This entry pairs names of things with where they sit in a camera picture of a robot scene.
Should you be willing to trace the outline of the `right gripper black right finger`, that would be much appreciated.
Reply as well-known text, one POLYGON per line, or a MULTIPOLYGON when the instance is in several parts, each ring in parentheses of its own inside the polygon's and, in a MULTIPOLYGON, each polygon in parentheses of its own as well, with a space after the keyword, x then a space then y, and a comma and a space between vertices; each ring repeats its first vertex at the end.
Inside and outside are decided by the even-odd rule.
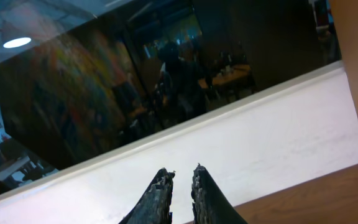
POLYGON ((197 165, 192 180, 194 224, 247 224, 204 166, 197 165))

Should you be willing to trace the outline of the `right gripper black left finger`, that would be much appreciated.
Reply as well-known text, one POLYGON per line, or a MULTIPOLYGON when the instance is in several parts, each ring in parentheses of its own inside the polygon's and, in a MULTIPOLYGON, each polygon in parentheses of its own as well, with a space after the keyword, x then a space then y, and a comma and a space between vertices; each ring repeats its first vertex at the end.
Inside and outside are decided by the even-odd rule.
POLYGON ((174 172, 161 168, 142 194, 134 208, 119 224, 172 224, 174 172))

